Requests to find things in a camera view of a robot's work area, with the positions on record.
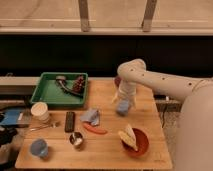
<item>small blue cup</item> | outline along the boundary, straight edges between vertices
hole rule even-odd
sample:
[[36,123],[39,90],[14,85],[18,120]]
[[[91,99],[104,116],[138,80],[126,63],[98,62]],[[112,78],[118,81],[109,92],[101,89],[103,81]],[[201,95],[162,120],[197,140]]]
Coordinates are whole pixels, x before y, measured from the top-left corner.
[[30,152],[37,157],[46,157],[48,155],[48,146],[44,139],[36,139],[30,146]]

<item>orange carrot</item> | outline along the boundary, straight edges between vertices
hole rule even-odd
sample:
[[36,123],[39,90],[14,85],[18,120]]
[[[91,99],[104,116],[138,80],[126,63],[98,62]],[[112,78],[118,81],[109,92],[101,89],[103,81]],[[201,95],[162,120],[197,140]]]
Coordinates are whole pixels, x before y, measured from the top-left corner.
[[97,128],[97,127],[93,127],[92,125],[90,125],[88,122],[83,122],[83,127],[90,131],[93,132],[95,134],[106,134],[107,130],[101,129],[101,128]]

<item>wooden table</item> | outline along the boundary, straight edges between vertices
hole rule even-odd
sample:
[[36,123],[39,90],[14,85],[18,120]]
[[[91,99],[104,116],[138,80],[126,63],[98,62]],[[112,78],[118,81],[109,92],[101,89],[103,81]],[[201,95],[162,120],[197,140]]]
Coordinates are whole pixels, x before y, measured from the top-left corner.
[[[52,119],[60,120],[61,125],[57,128],[27,132],[16,161],[16,168],[171,169],[171,159],[152,90],[138,85],[136,107],[131,108],[125,117],[116,114],[117,104],[111,103],[115,92],[113,80],[89,81],[85,106],[74,110],[75,131],[80,131],[85,138],[83,149],[74,149],[69,142],[70,133],[64,132],[67,110],[50,111]],[[90,107],[99,109],[100,127],[107,129],[107,134],[97,135],[82,127],[79,117]],[[146,155],[132,158],[124,152],[117,132],[124,130],[127,123],[147,134],[150,146]],[[30,127],[37,125],[38,121],[33,118]],[[37,158],[29,152],[30,144],[37,138],[44,138],[48,143],[49,155],[46,159]]]

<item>paper cup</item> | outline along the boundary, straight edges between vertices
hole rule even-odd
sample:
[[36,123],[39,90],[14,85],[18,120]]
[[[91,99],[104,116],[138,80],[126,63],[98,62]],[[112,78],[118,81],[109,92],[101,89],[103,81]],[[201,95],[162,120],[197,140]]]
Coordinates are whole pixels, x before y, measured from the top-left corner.
[[31,108],[31,113],[43,123],[46,123],[50,120],[48,106],[44,102],[35,103]]

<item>green tray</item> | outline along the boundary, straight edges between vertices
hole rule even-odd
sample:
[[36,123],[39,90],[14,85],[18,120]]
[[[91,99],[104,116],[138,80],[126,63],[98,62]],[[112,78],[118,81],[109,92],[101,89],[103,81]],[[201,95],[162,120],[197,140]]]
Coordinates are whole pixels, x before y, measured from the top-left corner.
[[[71,88],[74,80],[82,75],[85,79],[85,88],[83,97],[66,94],[55,83],[56,76],[66,77],[67,87]],[[83,106],[87,94],[88,75],[87,73],[62,73],[62,72],[44,72],[41,74],[39,82],[33,92],[30,103],[46,102],[50,107],[80,107]]]

